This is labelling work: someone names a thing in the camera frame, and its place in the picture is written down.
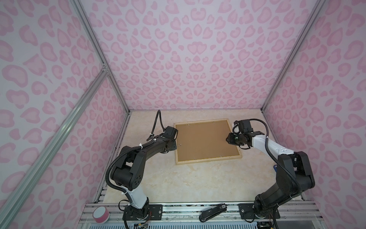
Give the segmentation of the black stapler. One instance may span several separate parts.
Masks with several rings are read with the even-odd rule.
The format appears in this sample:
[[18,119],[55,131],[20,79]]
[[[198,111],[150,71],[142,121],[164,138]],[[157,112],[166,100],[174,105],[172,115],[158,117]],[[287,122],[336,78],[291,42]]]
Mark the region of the black stapler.
[[208,220],[226,211],[227,211],[227,205],[225,203],[220,203],[210,209],[202,211],[199,216],[199,221],[202,223],[207,222]]

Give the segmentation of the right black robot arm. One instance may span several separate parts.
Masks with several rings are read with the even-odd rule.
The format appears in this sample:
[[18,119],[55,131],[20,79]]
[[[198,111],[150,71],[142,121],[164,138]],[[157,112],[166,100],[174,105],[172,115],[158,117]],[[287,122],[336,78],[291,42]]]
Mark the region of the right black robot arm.
[[271,140],[264,121],[256,118],[235,121],[226,141],[243,150],[255,148],[267,154],[277,166],[274,185],[254,200],[251,211],[254,218],[274,218],[278,207],[315,187],[308,155]]

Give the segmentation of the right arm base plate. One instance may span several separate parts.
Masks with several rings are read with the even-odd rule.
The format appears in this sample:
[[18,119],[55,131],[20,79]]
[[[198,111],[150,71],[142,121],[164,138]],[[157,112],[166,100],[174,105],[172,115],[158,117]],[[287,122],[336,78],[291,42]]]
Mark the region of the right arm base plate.
[[255,213],[254,211],[254,204],[253,203],[239,203],[238,204],[238,208],[239,208],[239,213],[240,213],[240,217],[241,219],[252,223],[256,220],[260,220],[260,219],[280,219],[280,214],[278,209],[275,210],[275,212],[273,212],[273,210],[269,210],[268,212],[264,212],[264,213]]

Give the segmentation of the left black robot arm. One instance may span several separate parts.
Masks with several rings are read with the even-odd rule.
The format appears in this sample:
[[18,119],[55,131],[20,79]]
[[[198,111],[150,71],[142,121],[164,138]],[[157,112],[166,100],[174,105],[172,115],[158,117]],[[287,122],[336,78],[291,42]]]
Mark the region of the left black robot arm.
[[128,200],[125,216],[144,220],[149,217],[149,198],[140,187],[146,161],[156,154],[166,154],[177,149],[178,130],[168,126],[163,133],[151,135],[147,142],[136,147],[123,147],[105,173],[107,186],[122,192]]

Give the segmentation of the pink white tape roll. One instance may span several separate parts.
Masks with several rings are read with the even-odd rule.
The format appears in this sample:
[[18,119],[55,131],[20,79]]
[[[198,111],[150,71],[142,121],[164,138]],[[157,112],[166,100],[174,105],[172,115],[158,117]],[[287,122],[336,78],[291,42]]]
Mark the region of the pink white tape roll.
[[94,210],[92,217],[96,223],[103,224],[110,218],[110,213],[106,207],[101,206]]

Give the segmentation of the aluminium mounting rail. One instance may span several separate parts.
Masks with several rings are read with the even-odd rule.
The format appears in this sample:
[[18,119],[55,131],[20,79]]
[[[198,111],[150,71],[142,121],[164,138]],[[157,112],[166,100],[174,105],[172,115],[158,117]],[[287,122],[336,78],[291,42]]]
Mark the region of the aluminium mounting rail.
[[[78,229],[326,229],[327,225],[318,207],[313,201],[293,200],[278,208],[280,219],[260,219],[249,223],[240,217],[238,204],[227,202],[227,211],[200,222],[202,211],[217,205],[216,202],[155,203],[163,205],[161,220],[124,221],[122,205],[117,203],[87,204],[83,210]],[[92,214],[98,207],[104,206],[110,218],[103,224],[94,221]]]

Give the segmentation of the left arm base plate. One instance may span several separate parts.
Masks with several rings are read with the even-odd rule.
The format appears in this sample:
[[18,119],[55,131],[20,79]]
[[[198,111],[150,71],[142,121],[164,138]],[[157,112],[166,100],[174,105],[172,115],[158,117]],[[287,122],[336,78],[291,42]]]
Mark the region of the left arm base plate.
[[161,220],[162,213],[163,205],[147,204],[142,209],[127,206],[124,209],[123,219],[126,221]]

